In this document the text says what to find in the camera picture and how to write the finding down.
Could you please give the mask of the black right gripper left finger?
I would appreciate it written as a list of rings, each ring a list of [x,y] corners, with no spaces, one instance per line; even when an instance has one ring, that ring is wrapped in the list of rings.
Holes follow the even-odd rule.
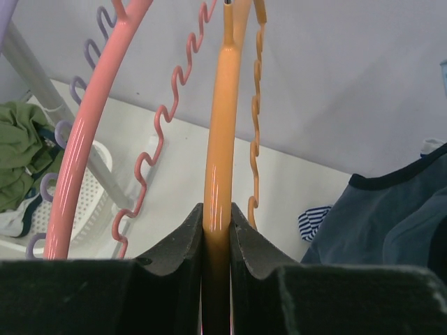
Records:
[[[130,260],[1,263],[2,334],[198,334],[203,206]]]

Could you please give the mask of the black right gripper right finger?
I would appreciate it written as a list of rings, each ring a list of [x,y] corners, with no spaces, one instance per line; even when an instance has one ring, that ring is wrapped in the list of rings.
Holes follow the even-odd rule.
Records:
[[[414,266],[303,265],[233,204],[234,334],[445,334],[446,286]]]

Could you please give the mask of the orange hanger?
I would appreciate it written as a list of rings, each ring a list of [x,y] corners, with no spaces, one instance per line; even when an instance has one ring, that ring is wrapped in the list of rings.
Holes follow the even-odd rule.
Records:
[[[203,200],[202,331],[230,333],[230,221],[240,67],[250,10],[267,22],[264,1],[225,1]]]

